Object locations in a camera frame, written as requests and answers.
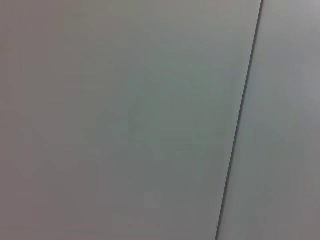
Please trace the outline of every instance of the white wall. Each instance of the white wall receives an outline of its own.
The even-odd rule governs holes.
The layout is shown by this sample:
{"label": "white wall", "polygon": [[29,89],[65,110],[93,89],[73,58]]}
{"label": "white wall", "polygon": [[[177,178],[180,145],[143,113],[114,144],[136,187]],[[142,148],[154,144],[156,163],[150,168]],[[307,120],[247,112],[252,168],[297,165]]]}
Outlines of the white wall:
{"label": "white wall", "polygon": [[0,238],[211,240],[259,0],[2,0]]}
{"label": "white wall", "polygon": [[264,1],[219,240],[319,239],[319,16]]}

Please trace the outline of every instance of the gray wall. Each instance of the gray wall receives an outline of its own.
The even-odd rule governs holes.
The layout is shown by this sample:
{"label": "gray wall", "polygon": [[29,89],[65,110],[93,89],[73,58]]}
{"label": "gray wall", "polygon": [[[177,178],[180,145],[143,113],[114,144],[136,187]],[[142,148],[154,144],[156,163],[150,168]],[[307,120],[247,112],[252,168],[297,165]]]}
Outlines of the gray wall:
{"label": "gray wall", "polygon": [[320,237],[319,16],[264,1],[219,240]]}
{"label": "gray wall", "polygon": [[213,239],[259,6],[0,1],[0,238]]}

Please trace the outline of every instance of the gray surface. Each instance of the gray surface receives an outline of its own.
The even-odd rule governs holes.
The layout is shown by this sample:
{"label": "gray surface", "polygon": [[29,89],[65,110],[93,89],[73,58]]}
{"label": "gray surface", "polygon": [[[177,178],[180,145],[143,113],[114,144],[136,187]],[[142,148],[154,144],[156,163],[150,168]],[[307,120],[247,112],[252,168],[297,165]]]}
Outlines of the gray surface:
{"label": "gray surface", "polygon": [[0,4],[0,238],[213,239],[260,1]]}
{"label": "gray surface", "polygon": [[219,240],[320,237],[319,15],[264,1]]}

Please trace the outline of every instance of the smooth surface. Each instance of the smooth surface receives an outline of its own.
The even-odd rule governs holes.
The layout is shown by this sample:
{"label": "smooth surface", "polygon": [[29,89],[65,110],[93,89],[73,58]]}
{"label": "smooth surface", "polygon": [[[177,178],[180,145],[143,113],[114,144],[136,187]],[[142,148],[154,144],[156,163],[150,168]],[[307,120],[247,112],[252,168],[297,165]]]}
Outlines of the smooth surface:
{"label": "smooth surface", "polygon": [[212,240],[260,1],[0,4],[0,239]]}
{"label": "smooth surface", "polygon": [[264,1],[218,240],[319,239],[319,16]]}

